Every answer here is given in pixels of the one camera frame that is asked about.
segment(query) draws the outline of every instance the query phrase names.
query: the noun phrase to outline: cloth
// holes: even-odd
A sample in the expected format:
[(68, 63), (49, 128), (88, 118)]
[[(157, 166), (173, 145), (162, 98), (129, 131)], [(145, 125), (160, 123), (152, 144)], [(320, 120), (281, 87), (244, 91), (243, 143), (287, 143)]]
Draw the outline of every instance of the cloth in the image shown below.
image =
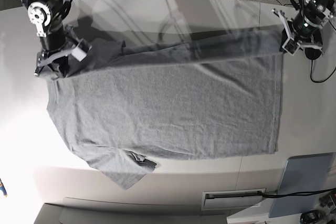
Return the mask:
[(281, 34), (254, 31), (128, 48), (97, 39), (57, 78), (48, 112), (67, 147), (129, 188), (156, 163), (272, 154), (281, 97)]

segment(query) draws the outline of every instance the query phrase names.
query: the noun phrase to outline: gray t-shirt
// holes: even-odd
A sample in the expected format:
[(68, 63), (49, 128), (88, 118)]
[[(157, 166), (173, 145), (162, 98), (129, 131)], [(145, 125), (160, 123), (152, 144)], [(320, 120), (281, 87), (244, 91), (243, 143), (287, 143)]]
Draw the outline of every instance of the gray t-shirt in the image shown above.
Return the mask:
[(156, 163), (275, 152), (280, 33), (254, 31), (135, 48), (97, 39), (59, 79), (48, 112), (70, 151), (127, 189)]

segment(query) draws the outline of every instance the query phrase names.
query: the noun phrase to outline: white table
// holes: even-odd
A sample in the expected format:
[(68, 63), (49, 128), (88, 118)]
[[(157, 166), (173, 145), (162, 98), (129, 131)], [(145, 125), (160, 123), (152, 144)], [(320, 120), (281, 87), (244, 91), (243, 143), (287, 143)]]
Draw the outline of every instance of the white table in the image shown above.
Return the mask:
[[(274, 7), (288, 17), (296, 14), (289, 7), (236, 0), (75, 0), (65, 23), (79, 25), (78, 36), (89, 40), (125, 39), (141, 45), (179, 41), (194, 33), (204, 37), (209, 31), (282, 30), (280, 20), (270, 13)], [(0, 177), (8, 191), (8, 198), (0, 197), (0, 209), (11, 216), (5, 223), (20, 215), (35, 219), (42, 202), (62, 204), (65, 197), (199, 205), (204, 191), (271, 191), (278, 187), (288, 157), (336, 151), (336, 76), (324, 84), (312, 83), (310, 61), (299, 52), (286, 55), (283, 63), (276, 154), (206, 161), (150, 158), (158, 168), (124, 191), (72, 155), (57, 133), (46, 111), (45, 82), (33, 75), (40, 43), (25, 9), (1, 11), (0, 19)], [(336, 35), (330, 27), (323, 35), (329, 50), (317, 63), (316, 79), (336, 65)], [(335, 182), (330, 176), (325, 186), (334, 187)]]

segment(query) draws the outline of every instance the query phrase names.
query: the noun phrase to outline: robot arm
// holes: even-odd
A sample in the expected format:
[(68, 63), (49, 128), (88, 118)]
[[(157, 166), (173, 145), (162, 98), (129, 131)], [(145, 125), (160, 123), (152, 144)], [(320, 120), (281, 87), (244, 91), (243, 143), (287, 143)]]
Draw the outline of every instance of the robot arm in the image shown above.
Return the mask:
[(35, 75), (48, 65), (59, 77), (65, 77), (69, 70), (67, 56), (81, 61), (90, 49), (85, 40), (77, 38), (71, 26), (63, 27), (62, 20), (69, 14), (72, 0), (21, 1), (30, 22), (36, 26), (42, 47), (37, 54)]
[(336, 4), (334, 0), (298, 1), (291, 0), (293, 7), (299, 10), (294, 19), (288, 20), (281, 10), (272, 10), (285, 27), (280, 50), (294, 55), (302, 49), (308, 59), (315, 60), (323, 54), (321, 30), (334, 17)]

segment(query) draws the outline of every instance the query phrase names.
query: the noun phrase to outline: black cylinder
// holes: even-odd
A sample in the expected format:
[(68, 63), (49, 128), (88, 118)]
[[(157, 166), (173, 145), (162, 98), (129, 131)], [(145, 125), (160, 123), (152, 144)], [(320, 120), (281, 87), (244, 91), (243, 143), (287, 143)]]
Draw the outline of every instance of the black cylinder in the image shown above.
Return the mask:
[(40, 37), (40, 41), (45, 51), (59, 50), (66, 42), (63, 26), (60, 26), (57, 31), (53, 31), (47, 37)]
[[(308, 12), (305, 12), (305, 16), (314, 24), (316, 20), (311, 17), (311, 15)], [(301, 12), (298, 13), (298, 15), (293, 20), (293, 28), (294, 31), (298, 35), (299, 40), (306, 40), (310, 39), (313, 33), (318, 29), (316, 27), (311, 26), (306, 21), (303, 20)]]

